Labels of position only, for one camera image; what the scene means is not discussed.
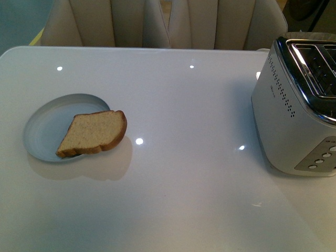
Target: chair backrest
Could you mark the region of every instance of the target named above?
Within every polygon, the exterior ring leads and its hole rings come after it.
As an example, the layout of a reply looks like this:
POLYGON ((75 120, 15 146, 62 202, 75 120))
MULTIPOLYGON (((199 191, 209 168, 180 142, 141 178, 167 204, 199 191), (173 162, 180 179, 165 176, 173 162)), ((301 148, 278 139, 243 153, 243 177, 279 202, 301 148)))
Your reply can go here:
POLYGON ((169 48, 159 0, 54 0, 42 46, 169 48))
POLYGON ((270 48, 287 32, 275 0, 172 0, 172 48, 270 48))

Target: silver toaster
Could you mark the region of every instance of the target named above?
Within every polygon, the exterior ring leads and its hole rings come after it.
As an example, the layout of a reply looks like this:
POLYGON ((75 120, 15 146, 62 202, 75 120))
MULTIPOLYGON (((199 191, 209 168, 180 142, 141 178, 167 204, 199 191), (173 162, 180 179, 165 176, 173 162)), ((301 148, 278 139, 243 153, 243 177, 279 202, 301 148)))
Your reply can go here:
POLYGON ((251 99, 271 166, 336 174, 336 41, 275 40, 251 99))

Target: table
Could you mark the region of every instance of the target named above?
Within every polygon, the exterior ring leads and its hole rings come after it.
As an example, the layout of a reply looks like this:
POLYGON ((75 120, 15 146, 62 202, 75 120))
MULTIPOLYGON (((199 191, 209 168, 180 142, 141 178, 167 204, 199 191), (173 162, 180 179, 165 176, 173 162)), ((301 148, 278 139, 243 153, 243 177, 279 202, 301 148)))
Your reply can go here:
POLYGON ((250 96, 266 57, 132 48, 4 53, 0 251, 335 251, 336 177, 286 175, 262 157, 250 96), (32 157, 25 123, 71 93, 123 110, 125 138, 74 162, 32 157))

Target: bread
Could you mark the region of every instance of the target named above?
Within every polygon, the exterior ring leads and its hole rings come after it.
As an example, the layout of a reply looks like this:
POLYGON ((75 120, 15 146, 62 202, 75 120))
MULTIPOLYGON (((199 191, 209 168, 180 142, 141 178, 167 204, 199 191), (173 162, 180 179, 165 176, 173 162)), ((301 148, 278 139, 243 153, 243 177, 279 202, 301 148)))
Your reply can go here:
POLYGON ((127 120, 120 110, 77 114, 56 155, 65 158, 111 150, 123 139, 126 128, 127 120))

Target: plate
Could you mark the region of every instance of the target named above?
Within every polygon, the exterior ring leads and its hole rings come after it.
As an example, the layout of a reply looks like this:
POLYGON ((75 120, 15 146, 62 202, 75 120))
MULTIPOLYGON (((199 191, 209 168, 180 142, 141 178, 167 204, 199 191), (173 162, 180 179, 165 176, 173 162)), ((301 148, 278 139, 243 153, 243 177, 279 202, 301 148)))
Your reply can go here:
POLYGON ((105 110, 110 110, 109 106, 90 94, 69 94, 52 100, 28 120, 23 132, 24 146, 31 155, 43 161, 72 160, 77 156, 62 159, 56 155, 56 151, 74 116, 105 110))

